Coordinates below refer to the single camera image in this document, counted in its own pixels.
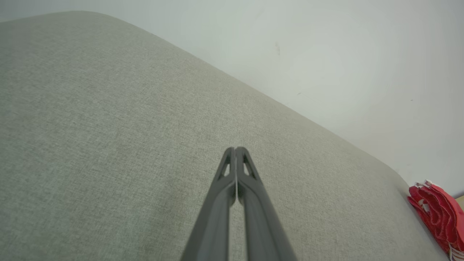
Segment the red fabric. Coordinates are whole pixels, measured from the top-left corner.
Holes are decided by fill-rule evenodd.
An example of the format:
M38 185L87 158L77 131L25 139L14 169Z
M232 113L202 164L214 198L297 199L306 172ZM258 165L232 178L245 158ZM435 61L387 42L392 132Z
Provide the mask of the red fabric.
M449 254L451 246L464 250L464 212L456 200L442 188L428 184L420 188L409 188L408 201L416 209L424 224L429 228L438 245ZM427 204L425 211L422 204Z

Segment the white wall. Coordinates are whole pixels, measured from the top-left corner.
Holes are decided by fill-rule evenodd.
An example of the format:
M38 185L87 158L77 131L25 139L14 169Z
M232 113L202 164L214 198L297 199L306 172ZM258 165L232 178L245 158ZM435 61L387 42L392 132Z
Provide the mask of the white wall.
M462 0L0 0L141 27L396 170L464 192Z

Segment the gray plastic tongs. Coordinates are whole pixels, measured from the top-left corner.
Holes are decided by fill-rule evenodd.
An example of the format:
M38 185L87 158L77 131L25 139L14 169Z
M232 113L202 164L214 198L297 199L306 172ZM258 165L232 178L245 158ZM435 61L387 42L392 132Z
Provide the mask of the gray plastic tongs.
M228 165L230 173L225 176ZM224 152L181 260L228 259L229 208L235 202L236 191L245 208L248 260L296 260L250 154L243 147Z

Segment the textured upholstery fabric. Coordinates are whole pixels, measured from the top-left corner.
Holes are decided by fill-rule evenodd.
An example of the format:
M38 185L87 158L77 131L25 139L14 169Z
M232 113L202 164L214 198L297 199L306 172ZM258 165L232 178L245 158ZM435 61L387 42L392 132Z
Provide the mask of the textured upholstery fabric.
M0 85L0 260L178 260L229 146L300 260L446 260L392 169L121 20L1 23Z

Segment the red cloth bundle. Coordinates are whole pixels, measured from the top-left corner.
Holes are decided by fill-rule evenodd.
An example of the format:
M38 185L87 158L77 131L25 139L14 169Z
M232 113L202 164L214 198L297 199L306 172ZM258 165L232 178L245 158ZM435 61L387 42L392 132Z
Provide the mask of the red cloth bundle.
M464 261L464 212L456 200L429 180L409 193L408 201L450 260Z

